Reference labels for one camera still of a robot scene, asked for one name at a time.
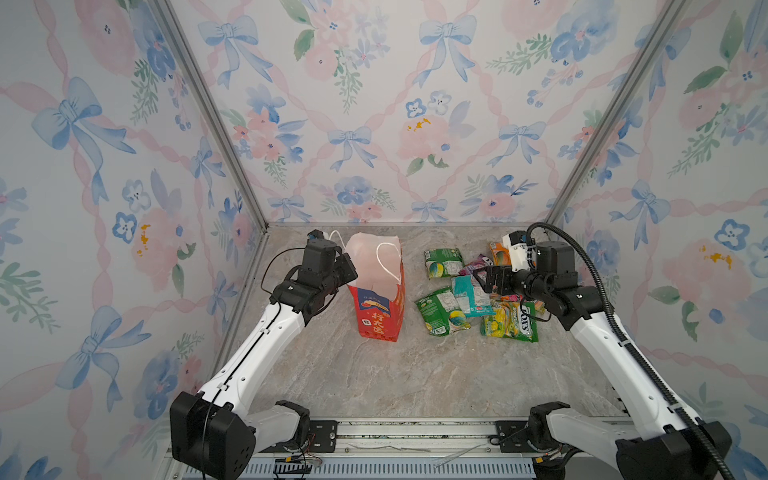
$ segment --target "floral wallpaper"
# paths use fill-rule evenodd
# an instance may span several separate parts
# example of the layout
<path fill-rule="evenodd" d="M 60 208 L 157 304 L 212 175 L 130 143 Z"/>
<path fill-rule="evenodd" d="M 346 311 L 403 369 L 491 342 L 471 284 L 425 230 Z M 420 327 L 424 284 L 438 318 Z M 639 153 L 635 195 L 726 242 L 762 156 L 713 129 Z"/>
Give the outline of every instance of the floral wallpaper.
<path fill-rule="evenodd" d="M 544 218 L 663 6 L 171 3 L 262 210 L 283 223 Z"/>
<path fill-rule="evenodd" d="M 766 0 L 694 0 L 561 219 L 744 479 L 768 478 L 767 49 Z"/>
<path fill-rule="evenodd" d="M 258 241 L 140 0 L 0 18 L 0 478 L 153 478 Z"/>

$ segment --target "black cable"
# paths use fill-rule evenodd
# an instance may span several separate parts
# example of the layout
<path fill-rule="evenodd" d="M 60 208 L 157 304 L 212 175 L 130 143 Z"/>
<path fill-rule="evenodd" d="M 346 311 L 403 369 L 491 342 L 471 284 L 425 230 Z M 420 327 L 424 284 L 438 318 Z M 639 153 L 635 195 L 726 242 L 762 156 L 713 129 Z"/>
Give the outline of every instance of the black cable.
<path fill-rule="evenodd" d="M 323 308 L 321 308 L 320 310 L 317 310 L 317 311 L 315 312 L 314 316 L 317 316 L 317 315 L 319 315 L 319 314 L 321 314 L 321 313 L 325 312 L 325 311 L 326 311 L 326 308 L 328 308 L 328 307 L 330 306 L 330 304 L 331 304 L 331 302 L 333 301 L 333 299 L 335 299 L 335 298 L 336 298 L 336 294 L 337 294 L 338 292 L 339 292 L 338 290 L 337 290 L 336 292 L 334 292 L 334 293 L 333 293 L 333 296 L 331 296 L 331 300 L 328 300 L 328 303 L 326 303 L 325 305 L 323 305 Z"/>
<path fill-rule="evenodd" d="M 277 303 L 277 314 L 275 314 L 275 316 L 272 318 L 272 320 L 270 321 L 270 323 L 269 323 L 269 324 L 266 326 L 266 327 L 267 327 L 267 329 L 269 329 L 269 328 L 272 326 L 272 324 L 273 324 L 273 323 L 275 323 L 275 320 L 277 320 L 277 317 L 278 317 L 278 316 L 280 316 L 280 311 L 281 311 L 282 309 L 283 309 L 283 304 L 278 302 L 278 303 Z M 251 345 L 251 346 L 250 346 L 250 348 L 249 348 L 249 349 L 248 349 L 248 351 L 245 353 L 245 355 L 243 355 L 243 358 L 241 358 L 241 359 L 240 359 L 240 361 L 237 363 L 237 366 L 235 366 L 235 368 L 233 368 L 232 370 L 230 370 L 230 374 L 229 374 L 229 376 L 228 376 L 228 377 L 227 377 L 227 379 L 226 379 L 226 380 L 224 380 L 224 382 L 223 382 L 223 383 L 224 383 L 224 385 L 226 385 L 226 384 L 227 384 L 227 383 L 228 383 L 228 382 L 229 382 L 229 381 L 232 379 L 232 377 L 234 376 L 234 373 L 237 371 L 237 369 L 239 369 L 239 368 L 240 368 L 240 366 L 241 366 L 241 365 L 243 365 L 243 362 L 245 361 L 245 359 L 248 357 L 248 355 L 250 355 L 250 353 L 251 353 L 251 350 L 253 350 L 254 346 L 256 346 L 256 344 L 259 342 L 259 340 L 261 340 L 261 337 L 263 337 L 263 336 L 264 336 L 264 333 L 262 333 L 261 335 L 259 335 L 259 338 L 257 338 L 257 339 L 256 339 L 256 341 L 255 341 L 255 342 L 253 342 L 253 345 Z M 216 402 L 216 399 L 218 398 L 218 396 L 219 396 L 219 394 L 220 394 L 220 393 L 221 393 L 221 390 L 219 390 L 218 392 L 216 392 L 216 395 L 214 395 L 214 398 L 213 398 L 213 399 L 210 401 L 210 403 L 208 404 L 208 410 L 207 410 L 207 412 L 205 413 L 205 422 L 203 423 L 203 451 L 202 451 L 202 452 L 201 452 L 201 454 L 200 454 L 200 460 L 202 461 L 202 462 L 201 462 L 201 463 L 202 463 L 202 465 L 201 465 L 201 467 L 202 467 L 202 468 L 200 469 L 200 471 L 201 471 L 201 472 L 202 472 L 202 474 L 203 474 L 203 480 L 206 480 L 206 476 L 205 476 L 205 431 L 207 430 L 207 427 L 208 427 L 208 422 L 210 422 L 210 417 L 209 417 L 209 415 L 210 415 L 210 410 L 213 408 L 213 406 L 214 406 L 214 402 Z"/>
<path fill-rule="evenodd" d="M 597 267 L 595 267 L 592 259 L 589 257 L 589 255 L 587 255 L 587 252 L 584 251 L 584 248 L 582 248 L 581 245 L 579 245 L 579 243 L 573 239 L 573 237 L 565 233 L 562 229 L 557 228 L 555 225 L 550 225 L 546 222 L 534 222 L 525 231 L 525 244 L 528 246 L 528 266 L 531 267 L 531 272 L 534 270 L 532 261 L 532 247 L 534 246 L 534 241 L 533 237 L 531 236 L 531 232 L 536 228 L 544 228 L 556 233 L 563 240 L 565 240 L 566 243 L 573 247 L 574 250 L 576 250 L 576 253 L 578 253 L 581 259 L 584 261 L 584 265 L 587 266 L 589 273 L 592 275 L 592 280 L 594 280 L 594 285 L 598 289 L 598 295 L 600 296 L 600 301 L 603 304 L 603 310 L 605 311 L 608 324 L 611 325 L 611 330 L 613 331 L 614 335 L 618 337 L 620 343 L 628 340 L 627 336 L 624 335 L 624 331 L 619 327 L 616 319 L 614 318 L 614 307 L 611 305 L 611 302 L 608 301 L 608 295 L 605 291 L 605 286 L 603 285 L 603 280 L 600 278 Z M 637 362 L 637 364 L 643 369 L 646 375 L 648 375 L 648 378 L 650 378 L 651 382 L 654 383 L 656 388 L 659 389 L 661 395 L 664 397 L 664 400 L 666 400 L 670 405 L 675 405 L 677 403 L 677 399 L 675 398 L 674 394 L 669 388 L 667 388 L 667 385 L 659 377 L 659 375 L 656 374 L 656 371 L 653 369 L 653 367 L 650 366 L 648 361 L 640 353 L 640 351 L 637 350 L 634 344 L 632 342 L 626 343 L 624 344 L 624 348 L 627 349 L 630 355 L 632 355 L 632 358 L 634 358 L 635 362 Z M 714 445 L 712 445 L 712 442 L 710 442 L 707 436 L 704 435 L 704 432 L 701 431 L 699 425 L 697 425 L 696 422 L 692 420 L 685 409 L 683 407 L 678 407 L 674 410 L 674 412 L 677 413 L 677 415 L 683 420 L 685 426 L 691 430 L 691 432 L 696 437 L 696 440 L 701 444 L 701 446 L 704 447 L 704 450 L 707 451 L 707 454 L 712 458 L 715 465 L 717 465 L 717 469 L 723 476 L 723 480 L 736 480 L 733 477 L 733 473 L 731 473 L 730 469 L 728 468 L 728 465 L 726 465 L 725 460 L 723 460 L 723 456 L 720 454 L 720 452 L 717 451 L 717 449 L 715 449 Z"/>
<path fill-rule="evenodd" d="M 266 278 L 266 272 L 270 271 L 270 267 L 272 266 L 272 262 L 274 262 L 277 259 L 277 257 L 279 257 L 280 255 L 282 255 L 285 252 L 290 252 L 291 250 L 304 250 L 304 248 L 305 247 L 289 248 L 289 249 L 283 250 L 282 252 L 280 252 L 277 255 L 275 255 L 272 258 L 272 260 L 270 260 L 270 263 L 266 266 L 266 270 L 264 270 L 264 275 L 261 276 L 261 290 L 263 290 L 264 292 L 272 295 L 272 292 L 270 292 L 269 290 L 264 288 L 264 279 Z"/>
<path fill-rule="evenodd" d="M 203 422 L 203 451 L 200 453 L 200 473 L 203 474 L 203 480 L 206 480 L 205 476 L 205 431 L 208 427 L 208 419 L 210 415 L 210 409 L 214 406 L 214 402 L 216 401 L 216 397 L 219 396 L 219 392 L 216 392 L 216 395 L 214 395 L 214 399 L 210 401 L 208 404 L 208 411 L 205 412 L 205 422 Z"/>

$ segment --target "wire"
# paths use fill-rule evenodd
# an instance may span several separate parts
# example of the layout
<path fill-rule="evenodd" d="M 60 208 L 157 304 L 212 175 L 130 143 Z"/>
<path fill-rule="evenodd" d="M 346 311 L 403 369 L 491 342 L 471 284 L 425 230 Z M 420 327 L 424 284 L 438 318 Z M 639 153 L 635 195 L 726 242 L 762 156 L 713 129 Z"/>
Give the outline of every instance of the wire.
<path fill-rule="evenodd" d="M 339 240 L 341 240 L 341 247 L 344 250 L 346 250 L 346 245 L 344 245 L 344 239 L 341 237 L 341 233 L 339 233 L 338 230 L 334 230 L 333 232 L 331 232 L 331 234 L 328 236 L 328 240 L 331 240 L 333 238 L 334 233 L 339 236 Z"/>
<path fill-rule="evenodd" d="M 211 400 L 211 402 L 208 404 L 208 411 L 205 412 L 205 422 L 203 422 L 203 450 L 200 453 L 200 460 L 202 461 L 201 465 L 200 465 L 200 473 L 203 474 L 203 480 L 206 480 L 206 476 L 205 476 L 205 431 L 206 431 L 206 428 L 208 427 L 208 419 L 209 419 L 209 415 L 210 415 L 210 409 L 211 409 L 211 407 L 214 406 L 214 401 L 216 400 L 216 397 L 218 395 L 219 395 L 219 393 L 217 392 L 216 395 L 214 396 L 214 400 Z"/>
<path fill-rule="evenodd" d="M 317 310 L 317 311 L 315 312 L 315 315 L 314 315 L 314 316 L 317 316 L 317 315 L 319 315 L 319 314 L 321 314 L 321 313 L 325 312 L 325 311 L 326 311 L 326 308 L 328 308 L 328 307 L 330 306 L 330 304 L 331 304 L 331 302 L 333 301 L 333 299 L 335 299 L 335 298 L 336 298 L 336 294 L 337 294 L 338 292 L 339 292 L 338 290 L 337 290 L 336 292 L 334 292 L 334 293 L 333 293 L 333 296 L 331 297 L 331 300 L 328 300 L 328 303 L 326 303 L 325 305 L 323 305 L 323 307 L 322 307 L 320 310 Z"/>
<path fill-rule="evenodd" d="M 580 452 L 583 452 L 583 450 L 577 449 L 576 447 L 571 447 L 571 449 L 568 450 L 568 453 L 563 455 L 563 459 L 561 461 L 558 461 L 556 458 L 553 458 L 550 460 L 545 460 L 544 462 L 537 464 L 537 466 L 539 468 L 548 468 L 550 470 L 562 470 L 563 468 L 565 468 L 565 464 L 568 463 L 568 460 L 570 460 L 572 456 Z"/>
<path fill-rule="evenodd" d="M 277 320 L 277 317 L 278 317 L 278 316 L 280 316 L 280 311 L 281 311 L 282 309 L 283 309 L 283 304 L 278 302 L 278 304 L 277 304 L 277 313 L 276 313 L 276 314 L 275 314 L 275 316 L 272 318 L 272 320 L 270 321 L 270 323 L 269 323 L 269 324 L 266 326 L 266 327 L 267 327 L 267 329 L 269 329 L 269 328 L 272 326 L 272 324 L 273 324 L 273 323 L 275 323 L 275 320 Z M 226 380 L 224 380 L 224 382 L 223 382 L 223 383 L 224 383 L 224 385 L 226 385 L 226 384 L 227 384 L 227 383 L 228 383 L 228 382 L 229 382 L 229 381 L 232 379 L 232 377 L 234 376 L 234 374 L 235 374 L 235 372 L 237 371 L 237 369 L 239 369 L 239 368 L 240 368 L 240 366 L 241 366 L 241 365 L 243 365 L 243 362 L 245 361 L 245 359 L 248 357 L 248 355 L 250 355 L 250 353 L 251 353 L 251 351 L 253 350 L 254 346 L 256 346 L 256 344 L 259 342 L 259 340 L 261 340 L 261 337 L 263 337 L 263 336 L 264 336 L 264 333 L 262 333 L 261 335 L 259 335 L 259 338 L 257 338 L 257 339 L 256 339 L 256 341 L 255 341 L 255 342 L 253 342 L 253 345 L 251 345 L 251 346 L 250 346 L 250 348 L 248 349 L 248 351 L 245 353 L 245 355 L 243 355 L 243 358 L 241 358 L 241 359 L 240 359 L 240 361 L 237 363 L 237 365 L 235 366 L 235 368 L 233 368 L 232 370 L 230 370 L 230 374 L 229 374 L 229 376 L 228 376 L 228 377 L 227 377 L 227 379 L 226 379 Z M 210 417 L 209 417 L 209 415 L 210 415 L 210 410 L 213 408 L 213 406 L 214 406 L 214 403 L 216 402 L 216 399 L 219 397 L 219 394 L 220 394 L 220 393 L 221 393 L 221 390 L 219 390 L 218 392 L 216 392 L 216 395 L 214 395 L 214 398 L 213 398 L 213 399 L 210 401 L 210 403 L 208 404 L 208 410 L 207 410 L 207 412 L 206 412 L 206 414 L 205 414 L 205 422 L 203 423 L 203 451 L 202 451 L 202 452 L 201 452 L 201 454 L 200 454 L 200 457 L 201 457 L 200 459 L 202 460 L 202 462 L 201 462 L 201 463 L 202 463 L 202 465 L 200 466 L 200 467 L 202 467 L 202 468 L 200 469 L 200 472 L 203 474 L 203 480 L 206 480 L 206 476 L 205 476 L 205 432 L 206 432 L 206 430 L 207 430 L 207 427 L 208 427 L 208 422 L 210 422 Z"/>
<path fill-rule="evenodd" d="M 267 273 L 268 271 L 270 271 L 270 267 L 272 266 L 272 262 L 274 262 L 274 261 L 277 259 L 277 257 L 279 257 L 280 255 L 282 255 L 282 254 L 283 254 L 283 253 L 285 253 L 285 252 L 290 252 L 291 250 L 304 250 L 304 248 L 305 248 L 305 247 L 289 248 L 289 249 L 287 249 L 287 250 L 283 250 L 282 252 L 280 252 L 280 253 L 278 253 L 277 255 L 275 255 L 275 256 L 272 258 L 272 260 L 270 260 L 270 263 L 269 263 L 269 264 L 266 266 L 266 270 L 264 270 L 264 275 L 262 275 L 262 276 L 261 276 L 261 290 L 263 290 L 264 292 L 266 292 L 266 293 L 268 293 L 268 294 L 272 295 L 272 292 L 270 292 L 269 290 L 267 290 L 267 289 L 265 289 L 265 288 L 264 288 L 264 279 L 266 278 L 266 273 Z"/>
<path fill-rule="evenodd" d="M 571 247 L 573 247 L 574 250 L 576 250 L 576 253 L 581 257 L 581 259 L 584 261 L 584 265 L 587 266 L 589 269 L 589 273 L 592 275 L 592 279 L 594 280 L 594 285 L 598 289 L 598 295 L 600 296 L 600 301 L 603 304 L 603 310 L 605 311 L 605 316 L 608 320 L 608 324 L 611 325 L 611 330 L 613 331 L 614 335 L 619 339 L 620 343 L 623 343 L 627 340 L 627 336 L 624 335 L 624 331 L 619 327 L 618 323 L 616 322 L 616 319 L 614 318 L 614 307 L 611 305 L 611 302 L 608 301 L 608 295 L 605 291 L 605 285 L 603 285 L 603 280 L 600 278 L 600 274 L 598 272 L 597 267 L 595 267 L 594 263 L 592 262 L 592 259 L 587 255 L 587 252 L 584 251 L 584 248 L 579 245 L 579 243 L 573 239 L 570 235 L 565 233 L 562 229 L 557 228 L 555 225 L 551 225 L 546 222 L 534 222 L 532 223 L 528 229 L 525 231 L 525 243 L 528 245 L 528 265 L 531 267 L 531 271 L 533 271 L 533 262 L 531 259 L 532 253 L 533 253 L 533 245 L 534 240 L 531 236 L 531 232 L 535 230 L 536 228 L 544 228 L 546 230 L 550 230 L 553 233 L 556 233 L 559 235 L 563 240 L 565 240 Z M 630 353 L 632 358 L 634 358 L 635 362 L 643 369 L 643 371 L 648 375 L 648 378 L 650 378 L 651 382 L 654 383 L 657 389 L 661 392 L 661 395 L 664 397 L 664 400 L 667 401 L 670 405 L 675 405 L 678 403 L 677 398 L 672 393 L 672 391 L 667 387 L 667 385 L 664 383 L 664 381 L 659 377 L 659 375 L 656 373 L 656 371 L 653 369 L 653 367 L 650 366 L 648 361 L 645 359 L 645 357 L 640 353 L 639 350 L 634 346 L 632 342 L 628 342 L 624 344 L 624 348 L 627 349 L 627 351 Z M 717 469 L 720 471 L 720 474 L 723 476 L 723 480 L 736 480 L 733 477 L 733 473 L 731 473 L 730 469 L 728 469 L 728 465 L 726 465 L 725 460 L 723 460 L 723 456 L 715 449 L 714 445 L 712 445 L 712 442 L 707 438 L 706 435 L 704 435 L 704 432 L 701 431 L 701 428 L 699 425 L 694 422 L 691 417 L 688 415 L 688 412 L 685 411 L 685 409 L 681 407 L 677 407 L 674 410 L 675 413 L 683 420 L 683 423 L 685 423 L 685 426 L 688 427 L 688 429 L 694 434 L 696 437 L 696 440 L 701 444 L 701 446 L 704 448 L 704 450 L 707 451 L 707 454 L 712 458 L 713 462 L 717 466 Z"/>

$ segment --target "blue flower pattern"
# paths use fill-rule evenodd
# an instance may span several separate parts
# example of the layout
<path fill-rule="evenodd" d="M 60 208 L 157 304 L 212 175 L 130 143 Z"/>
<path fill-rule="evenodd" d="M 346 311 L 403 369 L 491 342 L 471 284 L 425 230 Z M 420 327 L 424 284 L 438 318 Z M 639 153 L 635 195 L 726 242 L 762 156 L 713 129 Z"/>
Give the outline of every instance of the blue flower pattern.
<path fill-rule="evenodd" d="M 451 103 L 451 98 L 451 95 L 446 94 L 445 90 L 433 91 L 429 95 L 427 107 L 438 115 L 445 115 L 448 113 L 448 105 Z"/>
<path fill-rule="evenodd" d="M 609 230 L 598 230 L 587 243 L 587 255 L 602 276 L 614 275 L 621 258 L 618 240 Z"/>
<path fill-rule="evenodd" d="M 2 430 L 0 430 L 0 444 L 2 444 Z M 55 480 L 61 475 L 61 467 L 48 468 L 48 457 L 43 456 L 35 460 L 24 475 L 24 480 Z M 19 480 L 22 477 L 21 446 L 16 445 L 13 453 L 0 464 L 0 480 Z"/>
<path fill-rule="evenodd" d="M 515 177 L 512 175 L 504 175 L 501 178 L 496 178 L 495 175 L 489 175 L 488 178 L 485 179 L 485 182 L 482 186 L 483 195 L 466 198 L 459 202 L 460 205 L 470 207 L 464 213 L 462 213 L 462 217 L 468 217 L 469 215 L 472 215 L 474 212 L 478 211 L 480 209 L 480 205 L 483 203 L 483 201 L 485 201 L 485 198 L 488 195 L 509 194 L 510 197 L 513 197 L 515 195 L 522 195 L 529 191 L 532 187 L 538 185 L 538 183 L 532 183 L 528 182 L 528 180 L 523 180 L 523 183 L 520 184 L 520 187 L 516 187 L 514 184 L 510 186 L 509 182 L 513 181 L 514 179 Z M 491 219 L 493 222 L 503 220 L 504 219 Z"/>
<path fill-rule="evenodd" d="M 152 199 L 144 191 L 144 184 L 141 183 L 141 180 L 127 180 L 125 182 L 123 199 L 128 202 L 128 208 L 135 214 L 147 210 L 152 205 Z"/>
<path fill-rule="evenodd" d="M 26 198 L 27 190 L 25 188 L 15 188 L 8 191 L 5 181 L 0 178 L 0 217 L 5 215 L 5 212 L 9 209 L 17 212 L 27 211 L 29 207 L 22 202 Z"/>
<path fill-rule="evenodd" d="M 757 113 L 760 110 L 759 105 L 755 105 L 755 107 L 750 110 L 750 113 L 748 114 L 736 114 L 736 124 L 731 126 L 726 126 L 723 129 L 723 133 L 721 136 L 724 137 L 732 137 L 733 138 L 733 146 L 736 147 L 743 139 L 744 140 L 754 140 L 755 139 L 755 133 L 753 132 L 753 128 L 760 129 L 765 127 L 766 122 L 766 112 L 763 111 L 761 113 Z"/>
<path fill-rule="evenodd" d="M 600 53 L 616 38 L 617 12 L 613 0 L 582 0 L 558 21 L 552 41 L 552 61 L 581 61 Z"/>
<path fill-rule="evenodd" d="M 768 479 L 768 468 L 753 453 L 741 448 L 741 429 L 731 422 L 723 422 L 723 426 L 730 433 L 733 444 L 725 458 L 728 468 L 738 480 L 746 480 L 746 472 L 754 475 L 759 480 Z"/>
<path fill-rule="evenodd" d="M 744 250 L 746 248 L 746 236 L 749 234 L 749 225 L 737 223 L 733 218 L 729 218 L 715 233 L 715 241 L 734 251 Z"/>
<path fill-rule="evenodd" d="M 414 101 L 406 102 L 406 112 L 408 118 L 421 117 L 427 113 L 427 107 L 424 106 L 421 98 L 416 98 Z"/>
<path fill-rule="evenodd" d="M 344 205 L 362 205 L 373 197 L 371 182 L 363 177 L 343 178 L 335 186 L 336 199 Z"/>
<path fill-rule="evenodd" d="M 112 227 L 112 234 L 117 238 L 122 239 L 125 243 L 131 243 L 134 240 L 136 234 L 136 216 L 133 214 L 126 215 L 123 212 L 118 212 L 114 216 L 114 226 Z"/>
<path fill-rule="evenodd" d="M 750 258 L 750 271 L 757 278 L 768 278 L 768 237 L 762 243 L 752 243 L 746 254 Z"/>
<path fill-rule="evenodd" d="M 16 228 L 18 218 L 9 218 L 0 223 L 0 257 L 5 252 L 5 245 L 19 245 L 23 240 L 18 235 L 11 233 Z"/>
<path fill-rule="evenodd" d="M 138 7 L 131 9 L 131 23 L 134 26 L 136 45 L 147 56 L 152 71 L 165 81 L 176 70 L 176 61 L 146 3 L 141 2 Z"/>
<path fill-rule="evenodd" d="M 157 354 L 141 375 L 134 390 L 134 416 L 159 419 L 168 407 L 168 396 L 179 385 L 179 356 L 164 350 Z"/>
<path fill-rule="evenodd" d="M 243 209 L 243 197 L 240 195 L 240 192 L 235 192 L 234 199 L 235 200 L 232 201 L 229 197 L 225 198 L 224 210 L 219 210 L 219 222 L 221 223 L 221 228 L 227 233 L 232 231 L 235 216 Z M 237 263 L 240 261 L 240 252 L 237 249 L 237 245 L 235 245 L 234 238 L 230 238 L 224 248 L 227 253 L 227 261 L 231 258 L 234 260 L 235 266 L 237 266 Z"/>

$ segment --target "snack bag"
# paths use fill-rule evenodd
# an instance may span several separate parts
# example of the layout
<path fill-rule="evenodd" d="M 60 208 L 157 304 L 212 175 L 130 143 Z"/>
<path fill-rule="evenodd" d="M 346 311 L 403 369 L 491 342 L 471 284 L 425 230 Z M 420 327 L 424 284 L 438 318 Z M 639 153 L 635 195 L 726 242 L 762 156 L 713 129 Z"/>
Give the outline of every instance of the snack bag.
<path fill-rule="evenodd" d="M 499 295 L 498 293 L 490 293 L 488 296 L 490 296 L 491 300 L 495 302 L 520 303 L 520 301 L 522 300 L 522 297 L 520 297 L 519 295 Z M 540 300 L 535 300 L 534 304 L 536 305 L 536 316 L 539 318 L 542 318 L 544 314 L 547 312 L 547 309 L 544 307 L 544 302 Z"/>
<path fill-rule="evenodd" d="M 424 318 L 429 335 L 445 336 L 470 327 L 467 318 L 446 286 L 416 300 L 416 306 Z"/>
<path fill-rule="evenodd" d="M 451 279 L 453 296 L 466 316 L 493 315 L 491 298 L 471 276 L 455 276 Z"/>
<path fill-rule="evenodd" d="M 493 265 L 493 260 L 486 257 L 482 253 L 478 255 L 476 259 L 474 259 L 471 263 L 468 263 L 464 265 L 464 268 L 458 271 L 459 275 L 472 275 L 472 272 L 475 270 L 484 268 L 486 266 Z"/>
<path fill-rule="evenodd" d="M 512 265 L 512 261 L 509 259 L 509 250 L 503 244 L 491 242 L 488 247 L 491 249 L 494 265 Z"/>
<path fill-rule="evenodd" d="M 396 342 L 406 301 L 399 238 L 355 233 L 346 252 L 358 274 L 347 286 L 355 302 L 360 335 Z"/>
<path fill-rule="evenodd" d="M 535 305 L 533 302 L 520 303 L 494 302 L 494 315 L 483 318 L 480 333 L 523 342 L 538 342 L 536 333 Z"/>
<path fill-rule="evenodd" d="M 457 276 L 464 266 L 462 253 L 457 248 L 438 248 L 424 252 L 429 278 Z"/>

